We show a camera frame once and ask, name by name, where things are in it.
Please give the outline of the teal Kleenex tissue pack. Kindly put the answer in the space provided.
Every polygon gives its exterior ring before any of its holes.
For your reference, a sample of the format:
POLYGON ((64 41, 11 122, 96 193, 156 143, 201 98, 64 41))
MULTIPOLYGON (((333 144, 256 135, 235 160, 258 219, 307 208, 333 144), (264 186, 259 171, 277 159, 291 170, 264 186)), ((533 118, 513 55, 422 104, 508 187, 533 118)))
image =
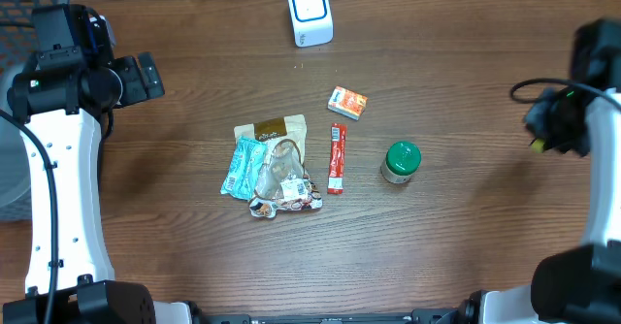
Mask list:
POLYGON ((257 140, 240 137, 220 193, 249 201, 263 166, 267 146, 257 140))

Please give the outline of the brown snack pouch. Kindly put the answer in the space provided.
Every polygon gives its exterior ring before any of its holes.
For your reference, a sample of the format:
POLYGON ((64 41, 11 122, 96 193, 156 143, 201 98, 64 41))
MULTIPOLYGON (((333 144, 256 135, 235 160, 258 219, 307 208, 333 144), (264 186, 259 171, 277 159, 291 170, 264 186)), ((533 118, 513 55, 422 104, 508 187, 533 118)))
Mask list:
POLYGON ((253 216, 274 218, 279 211, 322 207, 321 194, 305 168, 307 124, 302 114, 239 125, 234 135, 266 147, 248 199, 253 216))

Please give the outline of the green lid jar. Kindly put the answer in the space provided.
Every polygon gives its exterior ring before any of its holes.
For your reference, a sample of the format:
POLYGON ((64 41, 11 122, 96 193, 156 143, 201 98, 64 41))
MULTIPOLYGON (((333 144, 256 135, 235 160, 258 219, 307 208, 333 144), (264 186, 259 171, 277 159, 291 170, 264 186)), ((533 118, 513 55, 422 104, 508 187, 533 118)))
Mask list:
POLYGON ((386 152, 380 171, 383 177, 394 184, 410 181, 422 162, 422 155, 417 145, 399 141, 386 152))

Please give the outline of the orange Kleenex tissue box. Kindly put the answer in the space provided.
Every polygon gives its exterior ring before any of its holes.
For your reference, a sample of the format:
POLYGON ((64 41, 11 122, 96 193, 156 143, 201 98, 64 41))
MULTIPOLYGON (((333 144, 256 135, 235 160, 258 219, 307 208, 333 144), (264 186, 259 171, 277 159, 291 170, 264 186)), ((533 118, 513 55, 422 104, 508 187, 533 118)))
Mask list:
POLYGON ((367 107, 368 98, 362 94, 336 86, 330 96, 327 108, 354 120, 358 120, 367 107))

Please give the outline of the red snack stick packet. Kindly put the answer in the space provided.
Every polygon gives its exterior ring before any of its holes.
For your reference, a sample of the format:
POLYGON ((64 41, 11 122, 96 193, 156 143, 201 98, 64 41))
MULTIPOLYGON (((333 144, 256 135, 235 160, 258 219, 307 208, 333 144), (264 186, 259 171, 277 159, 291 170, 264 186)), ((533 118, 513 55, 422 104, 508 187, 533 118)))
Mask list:
POLYGON ((333 123, 331 126, 331 156, 327 192, 339 195, 343 193, 344 150, 347 127, 333 123))

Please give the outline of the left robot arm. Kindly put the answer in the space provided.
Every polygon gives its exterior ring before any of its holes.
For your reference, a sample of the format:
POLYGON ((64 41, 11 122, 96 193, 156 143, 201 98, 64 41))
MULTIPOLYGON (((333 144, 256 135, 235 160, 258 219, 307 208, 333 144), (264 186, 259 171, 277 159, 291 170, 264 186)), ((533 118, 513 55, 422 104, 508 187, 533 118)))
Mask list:
POLYGON ((34 64, 15 75, 5 118, 28 154, 32 249, 7 323, 190 323, 185 302, 116 279, 101 223, 98 161, 113 112, 161 97, 149 53, 115 57, 107 22, 82 5, 37 8, 34 64))

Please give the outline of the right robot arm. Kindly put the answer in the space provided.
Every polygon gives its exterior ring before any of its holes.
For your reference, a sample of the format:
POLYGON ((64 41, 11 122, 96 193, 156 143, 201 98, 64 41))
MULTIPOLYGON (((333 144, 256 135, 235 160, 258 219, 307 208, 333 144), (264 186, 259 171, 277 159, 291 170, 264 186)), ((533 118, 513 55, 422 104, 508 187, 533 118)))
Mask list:
POLYGON ((600 18, 573 38, 568 79, 544 78, 523 121, 531 146, 590 158, 579 246, 539 262, 532 281, 477 291, 442 323, 617 323, 620 320, 620 22, 600 18))

